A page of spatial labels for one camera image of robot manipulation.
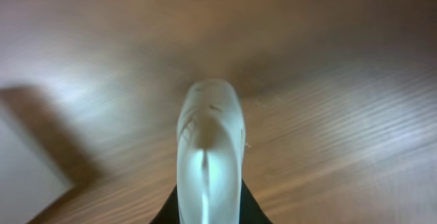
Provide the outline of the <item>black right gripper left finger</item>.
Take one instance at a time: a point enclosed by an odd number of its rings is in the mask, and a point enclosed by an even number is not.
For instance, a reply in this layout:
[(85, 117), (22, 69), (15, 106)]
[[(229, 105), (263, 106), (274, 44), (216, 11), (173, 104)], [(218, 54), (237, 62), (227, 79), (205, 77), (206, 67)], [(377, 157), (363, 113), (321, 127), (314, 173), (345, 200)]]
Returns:
[(173, 188), (158, 214), (151, 220), (150, 224), (180, 224), (176, 186)]

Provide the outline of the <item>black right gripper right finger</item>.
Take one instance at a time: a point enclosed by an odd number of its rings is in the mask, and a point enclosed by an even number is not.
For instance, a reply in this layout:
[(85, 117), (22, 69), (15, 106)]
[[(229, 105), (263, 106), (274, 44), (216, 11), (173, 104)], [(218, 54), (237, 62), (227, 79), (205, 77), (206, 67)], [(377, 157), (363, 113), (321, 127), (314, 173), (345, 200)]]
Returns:
[(263, 212), (244, 181), (242, 181), (240, 198), (239, 224), (272, 224), (272, 221)]

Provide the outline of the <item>white lotion tube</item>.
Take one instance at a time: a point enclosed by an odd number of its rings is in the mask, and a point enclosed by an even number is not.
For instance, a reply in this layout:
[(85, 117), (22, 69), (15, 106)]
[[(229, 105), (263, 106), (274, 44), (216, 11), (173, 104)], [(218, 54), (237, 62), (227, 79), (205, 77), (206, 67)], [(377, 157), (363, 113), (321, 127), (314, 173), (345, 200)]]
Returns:
[(238, 223), (245, 139), (235, 89), (222, 79), (193, 84), (177, 125), (181, 223)]

